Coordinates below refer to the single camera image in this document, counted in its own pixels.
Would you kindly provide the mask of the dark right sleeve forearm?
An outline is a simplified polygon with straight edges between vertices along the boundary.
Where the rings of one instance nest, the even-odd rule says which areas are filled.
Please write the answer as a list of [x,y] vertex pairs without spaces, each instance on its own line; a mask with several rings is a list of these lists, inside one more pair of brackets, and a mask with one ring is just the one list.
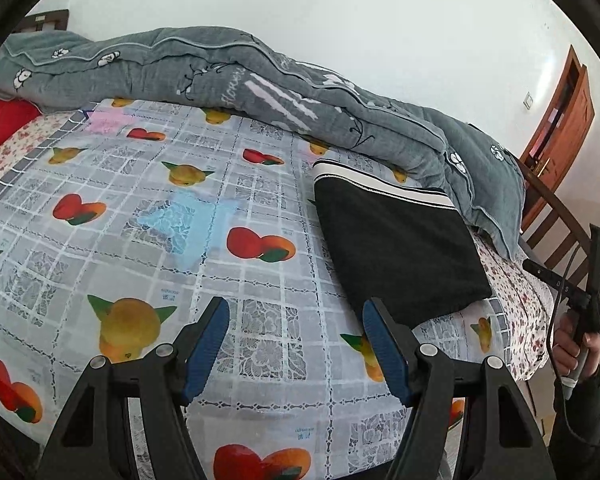
[[553,425],[548,454],[557,479],[600,479],[600,366],[562,396],[555,382]]

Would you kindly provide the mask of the right hand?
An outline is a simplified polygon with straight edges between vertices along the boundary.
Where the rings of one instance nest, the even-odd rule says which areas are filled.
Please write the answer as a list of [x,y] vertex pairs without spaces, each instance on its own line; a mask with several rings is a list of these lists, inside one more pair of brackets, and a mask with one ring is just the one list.
[[555,330],[552,355],[558,374],[568,376],[577,368],[581,351],[588,350],[580,374],[580,381],[584,382],[600,368],[600,334],[586,333],[581,342],[575,342],[573,336],[577,322],[578,315],[572,311],[566,312],[560,318]]

